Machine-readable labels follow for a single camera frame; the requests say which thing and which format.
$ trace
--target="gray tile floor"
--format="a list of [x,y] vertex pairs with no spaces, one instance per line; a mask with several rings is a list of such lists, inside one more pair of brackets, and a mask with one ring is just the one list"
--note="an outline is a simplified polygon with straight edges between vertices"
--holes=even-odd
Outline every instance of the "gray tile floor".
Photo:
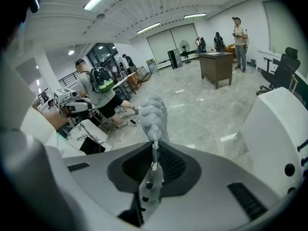
[[[216,90],[207,79],[201,79],[199,60],[193,60],[182,68],[168,67],[159,75],[153,74],[130,101],[138,105],[148,95],[160,96],[168,108],[167,129],[172,143],[223,156],[254,173],[249,151],[238,131],[253,107],[259,86],[269,83],[250,66],[246,73],[234,70],[231,86],[228,83],[229,80],[220,81]],[[184,92],[175,94],[180,89]],[[135,117],[133,111],[126,113]],[[224,137],[235,133],[233,139],[224,141]],[[143,141],[148,140],[140,125],[129,123],[125,128],[108,131],[107,143],[113,149]]]

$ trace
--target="office chair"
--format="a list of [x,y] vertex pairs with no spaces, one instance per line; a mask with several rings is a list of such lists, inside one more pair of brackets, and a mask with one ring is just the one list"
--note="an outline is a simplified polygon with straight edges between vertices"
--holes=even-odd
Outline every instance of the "office chair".
[[[264,88],[265,90],[258,91],[257,95],[279,87],[285,87],[289,89],[292,75],[300,66],[300,61],[297,59],[297,52],[298,50],[287,47],[285,49],[285,53],[282,54],[280,61],[276,59],[270,60],[264,57],[264,59],[268,61],[267,71],[262,70],[261,74],[264,79],[266,79],[270,83],[270,85],[269,87],[261,86],[260,89]],[[273,62],[273,64],[278,65],[274,74],[271,74],[269,72],[270,62]]]

